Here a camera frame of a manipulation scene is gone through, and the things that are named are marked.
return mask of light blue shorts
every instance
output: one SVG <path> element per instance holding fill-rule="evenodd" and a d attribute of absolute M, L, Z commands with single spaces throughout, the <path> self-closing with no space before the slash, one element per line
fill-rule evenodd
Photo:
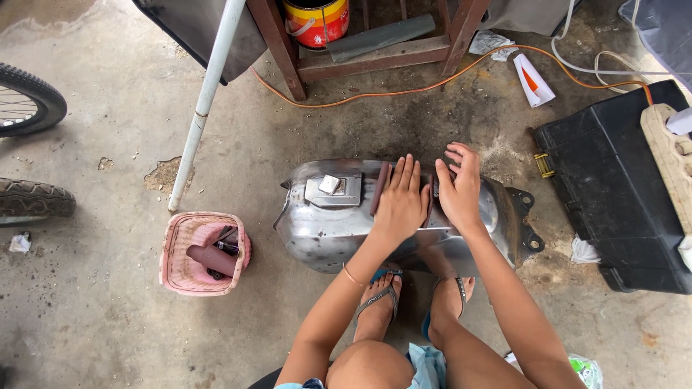
<path fill-rule="evenodd" d="M 411 361 L 415 372 L 408 389 L 446 389 L 447 365 L 440 350 L 433 346 L 409 343 L 406 357 Z M 304 384 L 284 383 L 276 389 L 325 389 L 325 386 L 319 379 L 311 378 Z"/>

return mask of pink plastic bucket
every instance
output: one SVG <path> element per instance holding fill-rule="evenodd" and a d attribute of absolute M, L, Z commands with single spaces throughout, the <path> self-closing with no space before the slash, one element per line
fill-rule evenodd
<path fill-rule="evenodd" d="M 191 244 L 211 244 L 225 226 L 238 227 L 238 261 L 231 278 L 218 281 L 204 266 L 185 252 Z M 222 296 L 238 285 L 240 274 L 250 263 L 252 246 L 243 222 L 219 212 L 184 212 L 168 221 L 161 251 L 158 281 L 166 288 L 187 296 Z"/>

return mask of stained concrete floor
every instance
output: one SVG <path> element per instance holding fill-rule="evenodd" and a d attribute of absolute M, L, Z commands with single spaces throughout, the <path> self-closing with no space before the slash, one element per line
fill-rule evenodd
<path fill-rule="evenodd" d="M 617 3 L 585 4 L 562 52 L 583 66 L 607 48 L 646 62 Z M 432 163 L 448 141 L 472 145 L 484 174 L 536 196 L 530 218 L 546 249 L 518 275 L 568 352 L 596 359 L 607 388 L 689 387 L 692 299 L 616 293 L 595 266 L 570 263 L 574 231 L 551 183 L 536 171 L 526 129 L 614 94 L 576 86 L 551 60 L 527 53 L 558 96 L 535 109 L 513 65 L 490 60 L 444 92 L 331 109 L 292 107 L 250 72 L 220 88 L 180 210 L 238 215 L 253 257 L 232 293 L 192 298 L 158 284 L 170 214 L 165 194 L 146 189 L 143 179 L 157 161 L 181 155 L 203 69 L 125 0 L 5 0 L 0 29 L 2 60 L 48 80 L 69 106 L 55 129 L 0 140 L 0 175 L 64 186 L 79 204 L 71 219 L 29 228 L 29 254 L 0 250 L 0 363 L 9 388 L 245 388 L 282 364 L 301 320 L 333 278 L 294 260 L 271 228 L 287 173 L 331 157 L 412 152 Z M 507 35 L 549 46 L 545 37 Z M 286 91 L 272 62 L 267 53 L 255 66 Z M 354 75 L 311 83 L 308 103 L 340 100 L 351 87 L 396 91 L 436 81 L 432 64 Z M 101 158 L 112 168 L 99 170 Z M 0 242 L 23 229 L 0 230 Z M 399 349 L 423 342 L 418 326 L 432 282 L 407 276 L 387 337 Z M 482 285 L 463 324 L 499 353 L 509 351 Z M 337 351 L 351 337 L 352 328 Z"/>

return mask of paint can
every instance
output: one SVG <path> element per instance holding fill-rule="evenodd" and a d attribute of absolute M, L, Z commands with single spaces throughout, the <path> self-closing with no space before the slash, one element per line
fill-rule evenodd
<path fill-rule="evenodd" d="M 322 51 L 327 42 L 346 34 L 349 0 L 283 0 L 286 32 L 309 50 Z"/>

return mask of orange extension cord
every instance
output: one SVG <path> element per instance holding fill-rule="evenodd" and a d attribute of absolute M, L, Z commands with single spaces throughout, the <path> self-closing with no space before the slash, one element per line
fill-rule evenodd
<path fill-rule="evenodd" d="M 649 91 L 648 85 L 646 85 L 646 83 L 644 83 L 644 82 L 642 82 L 642 81 L 631 80 L 631 81 L 625 81 L 625 82 L 618 82 L 617 84 L 610 84 L 610 85 L 591 85 L 591 84 L 586 84 L 585 82 L 582 82 L 582 81 L 577 80 L 577 79 L 570 73 L 570 71 L 567 70 L 567 68 L 565 67 L 565 65 L 563 65 L 562 62 L 560 62 L 560 60 L 558 60 L 557 58 L 555 58 L 555 56 L 552 55 L 551 53 L 548 53 L 547 51 L 541 50 L 541 49 L 539 49 L 539 48 L 537 48 L 537 47 L 525 46 L 525 45 L 523 45 L 523 44 L 511 44 L 511 45 L 508 45 L 508 46 L 502 46 L 502 47 L 498 47 L 498 48 L 495 48 L 495 49 L 493 49 L 493 50 L 490 50 L 488 53 L 485 53 L 481 58 L 478 58 L 477 60 L 473 61 L 473 62 L 472 62 L 470 65 L 468 65 L 467 67 L 465 67 L 465 68 L 463 68 L 462 70 L 456 72 L 456 74 L 452 75 L 452 76 L 449 77 L 449 78 L 446 78 L 445 80 L 442 80 L 442 81 L 438 82 L 437 84 L 430 85 L 429 87 L 424 87 L 424 88 L 420 88 L 420 89 L 411 89 L 411 90 L 409 90 L 409 91 L 400 91 L 400 92 L 361 93 L 361 94 L 359 94 L 359 95 L 355 95 L 355 96 L 349 97 L 349 98 L 347 98 L 347 99 L 345 99 L 345 100 L 341 100 L 341 101 L 338 101 L 338 102 L 332 102 L 332 103 L 329 103 L 329 104 L 307 105 L 307 104 L 299 104 L 299 103 L 297 103 L 297 102 L 291 101 L 291 100 L 289 100 L 286 96 L 282 95 L 281 92 L 277 91 L 277 90 L 274 89 L 271 85 L 267 84 L 263 79 L 261 79 L 261 77 L 257 74 L 257 72 L 255 72 L 255 69 L 253 69 L 252 67 L 250 67 L 250 70 L 253 71 L 253 73 L 255 74 L 255 77 L 257 77 L 257 79 L 258 79 L 265 87 L 269 88 L 272 92 L 274 92 L 274 93 L 276 93 L 277 95 L 279 95 L 279 97 L 281 97 L 282 99 L 286 100 L 286 101 L 287 101 L 289 104 L 291 104 L 291 105 L 295 105 L 296 107 L 301 107 L 301 108 L 327 108 L 327 107 L 335 107 L 335 106 L 341 105 L 341 104 L 346 104 L 347 102 L 353 101 L 353 100 L 355 100 L 355 99 L 357 99 L 357 98 L 374 97 L 374 96 L 397 96 L 397 95 L 405 95 L 405 94 L 407 94 L 407 93 L 422 92 L 422 91 L 427 91 L 427 90 L 430 90 L 430 89 L 439 87 L 440 85 L 445 84 L 445 83 L 447 83 L 447 82 L 450 82 L 451 80 L 454 80 L 455 78 L 459 77 L 463 72 L 465 72 L 465 71 L 471 69 L 471 68 L 474 67 L 478 62 L 481 62 L 485 57 L 487 57 L 488 55 L 492 54 L 493 52 L 498 51 L 498 50 L 501 50 L 501 49 L 503 49 L 503 48 L 508 48 L 508 47 L 528 48 L 529 50 L 538 51 L 539 53 L 543 53 L 543 54 L 547 55 L 548 57 L 551 57 L 553 60 L 555 60 L 555 62 L 558 63 L 558 65 L 560 65 L 560 67 L 561 67 L 561 68 L 565 71 L 565 73 L 572 79 L 572 81 L 576 82 L 577 84 L 581 85 L 582 87 L 587 87 L 587 88 L 592 88 L 592 89 L 606 89 L 606 88 L 612 88 L 612 87 L 619 87 L 619 86 L 625 85 L 625 84 L 637 84 L 637 85 L 641 86 L 642 88 L 644 88 L 644 93 L 646 93 L 646 101 L 648 101 L 649 105 L 653 105 L 653 99 L 651 98 L 651 92 Z"/>

